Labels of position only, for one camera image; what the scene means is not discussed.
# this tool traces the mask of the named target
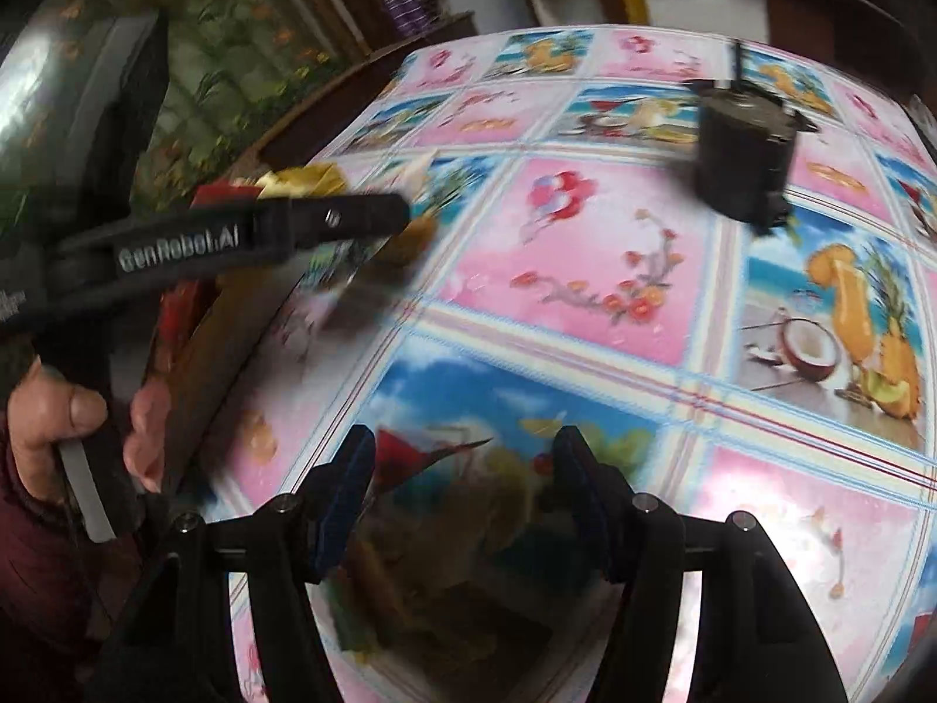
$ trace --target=metal screw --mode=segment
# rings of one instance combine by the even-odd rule
[[[751,531],[753,528],[758,528],[758,521],[755,520],[755,516],[745,510],[737,510],[732,513],[732,522],[743,531]]]
[[[288,513],[299,504],[299,498],[295,494],[280,494],[270,500],[270,505],[278,513]]]
[[[198,513],[183,513],[175,520],[175,527],[181,533],[187,534],[189,531],[203,523]]]
[[[638,492],[631,498],[631,504],[639,509],[642,513],[653,513],[657,510],[657,497],[653,494],[648,494],[647,492]]]

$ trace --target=black container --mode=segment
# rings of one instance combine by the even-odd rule
[[[787,221],[784,186],[799,131],[812,124],[754,88],[701,88],[695,186],[710,207],[759,234]]]

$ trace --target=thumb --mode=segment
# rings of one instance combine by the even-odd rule
[[[11,448],[17,459],[44,453],[53,441],[94,433],[107,416],[100,394],[65,382],[36,363],[9,397]]]

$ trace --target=finger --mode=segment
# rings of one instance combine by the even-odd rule
[[[142,389],[137,391],[130,403],[130,422],[133,429],[139,434],[159,439],[162,444],[166,419],[171,408],[172,396],[166,381],[159,377],[151,377]]]
[[[124,442],[126,471],[153,494],[158,494],[162,486],[165,462],[162,439],[156,441],[150,436],[133,433]]]
[[[9,438],[14,449],[42,450],[53,441],[94,433],[107,416],[107,402],[96,391],[34,365],[9,397]]]

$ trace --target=printed pineapple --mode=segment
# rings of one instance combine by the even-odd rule
[[[892,386],[908,384],[907,395],[901,394],[901,399],[884,403],[880,399],[875,401],[892,417],[915,419],[920,412],[921,384],[915,349],[912,349],[905,330],[908,305],[901,279],[896,275],[891,262],[876,250],[868,254],[865,270],[875,292],[875,302],[888,320],[888,330],[879,341],[881,376]]]

